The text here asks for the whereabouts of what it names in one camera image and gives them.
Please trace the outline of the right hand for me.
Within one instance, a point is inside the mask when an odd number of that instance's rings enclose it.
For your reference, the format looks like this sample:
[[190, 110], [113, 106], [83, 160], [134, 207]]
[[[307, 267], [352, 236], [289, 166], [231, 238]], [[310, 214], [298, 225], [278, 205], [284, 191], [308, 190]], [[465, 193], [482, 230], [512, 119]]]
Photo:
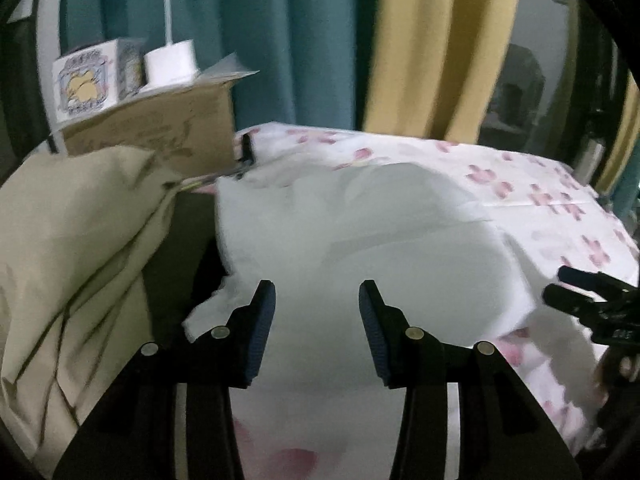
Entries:
[[593, 374], [594, 388], [604, 402], [612, 387], [634, 382], [639, 376], [639, 353], [629, 348], [608, 347]]

